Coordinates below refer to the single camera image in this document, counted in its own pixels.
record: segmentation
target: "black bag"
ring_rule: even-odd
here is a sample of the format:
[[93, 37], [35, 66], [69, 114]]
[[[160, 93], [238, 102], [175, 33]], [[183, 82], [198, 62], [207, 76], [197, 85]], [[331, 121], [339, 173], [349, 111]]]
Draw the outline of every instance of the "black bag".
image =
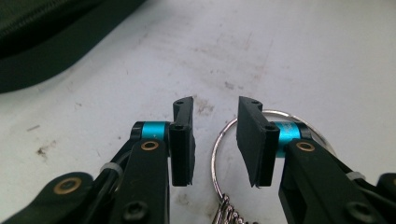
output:
[[0, 0], [0, 92], [53, 77], [144, 0]]

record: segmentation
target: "pivot screw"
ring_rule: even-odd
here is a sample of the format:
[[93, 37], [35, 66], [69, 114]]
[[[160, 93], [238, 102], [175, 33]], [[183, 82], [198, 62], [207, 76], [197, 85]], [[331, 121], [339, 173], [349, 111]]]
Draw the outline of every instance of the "pivot screw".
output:
[[123, 219], [129, 223], [139, 223], [148, 216], [149, 207], [146, 203], [135, 201], [128, 203], [123, 212]]
[[365, 203], [351, 202], [346, 204], [346, 211], [350, 217], [362, 224], [377, 223], [375, 214]]

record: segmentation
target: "white surface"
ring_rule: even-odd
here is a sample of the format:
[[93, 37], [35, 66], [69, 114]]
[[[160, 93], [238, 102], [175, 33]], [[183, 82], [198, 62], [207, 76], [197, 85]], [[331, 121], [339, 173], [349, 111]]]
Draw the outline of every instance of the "white surface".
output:
[[[395, 25], [390, 0], [147, 1], [59, 76], [0, 95], [0, 220], [58, 175], [97, 176], [136, 121], [171, 120], [172, 103], [189, 95], [196, 167], [193, 186], [171, 189], [171, 223], [211, 223], [211, 148], [239, 95], [310, 121], [375, 183], [396, 172]], [[219, 183], [236, 208], [286, 223], [283, 161], [271, 188], [250, 189], [233, 135], [227, 145]]]

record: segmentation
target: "key ring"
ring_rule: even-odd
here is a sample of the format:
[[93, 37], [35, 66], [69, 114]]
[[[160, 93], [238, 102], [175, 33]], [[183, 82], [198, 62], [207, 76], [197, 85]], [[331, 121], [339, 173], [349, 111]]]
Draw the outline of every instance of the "key ring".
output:
[[[301, 122], [305, 124], [308, 129], [313, 133], [315, 136], [314, 138], [317, 138], [319, 140], [319, 144], [322, 145], [324, 148], [326, 148], [330, 153], [332, 153], [335, 157], [335, 152], [332, 149], [332, 146], [330, 143], [327, 141], [327, 139], [321, 134], [314, 126], [312, 126], [310, 123], [307, 121], [300, 119], [297, 116], [294, 116], [292, 114], [289, 114], [284, 111], [280, 110], [273, 110], [273, 109], [266, 109], [263, 110], [262, 113], [264, 115], [269, 115], [269, 116], [274, 116], [282, 119], [286, 119], [288, 121], [293, 121], [293, 122]], [[237, 123], [237, 118], [231, 120], [226, 124], [226, 126], [221, 130], [219, 133], [218, 138], [216, 139], [215, 145], [213, 146], [212, 150], [212, 159], [211, 159], [211, 174], [212, 174], [212, 182], [213, 186], [215, 188], [215, 192], [218, 195], [220, 206], [219, 210], [216, 213], [215, 220], [213, 221], [213, 224], [220, 224], [222, 223], [222, 220], [226, 220], [226, 223], [245, 223], [244, 219], [240, 217], [240, 215], [233, 209], [233, 206], [230, 204], [230, 198], [227, 194], [224, 194], [221, 192], [221, 189], [219, 187], [219, 183], [217, 180], [216, 176], [216, 155], [221, 143], [221, 139], [224, 137], [224, 135]]]

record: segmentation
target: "dirt mark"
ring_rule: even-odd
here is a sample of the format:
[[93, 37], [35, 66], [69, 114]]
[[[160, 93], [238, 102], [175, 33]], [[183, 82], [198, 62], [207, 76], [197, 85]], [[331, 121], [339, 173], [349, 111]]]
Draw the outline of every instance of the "dirt mark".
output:
[[233, 90], [234, 85], [228, 81], [224, 82], [225, 88]]
[[44, 146], [42, 146], [42, 147], [40, 147], [39, 149], [38, 149], [38, 151], [36, 151], [35, 153], [38, 155], [38, 156], [41, 156], [42, 158], [44, 158], [45, 160], [48, 158], [47, 157], [47, 152], [51, 149], [51, 148], [54, 148], [54, 147], [56, 147], [56, 141], [55, 140], [53, 140], [52, 142], [50, 142], [49, 144], [47, 144], [47, 145], [44, 145]]
[[40, 127], [40, 125], [39, 124], [37, 124], [36, 126], [34, 126], [34, 127], [32, 127], [32, 128], [29, 128], [29, 129], [27, 129], [26, 130], [26, 132], [30, 132], [30, 131], [32, 131], [32, 130], [34, 130], [34, 129], [37, 129], [37, 128], [39, 128]]
[[209, 116], [215, 108], [206, 99], [201, 99], [197, 94], [192, 96], [194, 102], [198, 105], [198, 115]]
[[177, 203], [181, 205], [189, 205], [189, 199], [187, 198], [187, 194], [177, 195]]

